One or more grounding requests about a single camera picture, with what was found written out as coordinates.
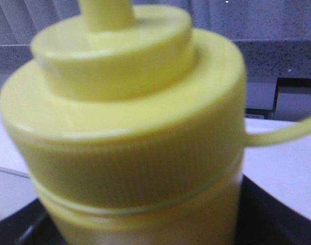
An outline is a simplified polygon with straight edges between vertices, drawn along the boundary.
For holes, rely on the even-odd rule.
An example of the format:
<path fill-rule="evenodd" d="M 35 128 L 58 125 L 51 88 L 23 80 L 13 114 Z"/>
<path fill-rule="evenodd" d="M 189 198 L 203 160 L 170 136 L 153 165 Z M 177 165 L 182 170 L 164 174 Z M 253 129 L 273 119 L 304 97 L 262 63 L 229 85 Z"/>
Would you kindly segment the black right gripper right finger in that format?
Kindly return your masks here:
<path fill-rule="evenodd" d="M 243 176 L 235 244 L 311 244 L 311 220 Z"/>

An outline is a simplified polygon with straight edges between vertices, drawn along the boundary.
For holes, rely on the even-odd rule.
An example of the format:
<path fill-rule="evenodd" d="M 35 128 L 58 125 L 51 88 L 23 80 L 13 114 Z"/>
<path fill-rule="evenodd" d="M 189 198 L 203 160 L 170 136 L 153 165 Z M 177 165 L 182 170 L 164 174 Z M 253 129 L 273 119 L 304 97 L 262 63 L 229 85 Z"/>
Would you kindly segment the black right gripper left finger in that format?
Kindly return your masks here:
<path fill-rule="evenodd" d="M 0 221 L 0 244 L 66 244 L 38 199 Z"/>

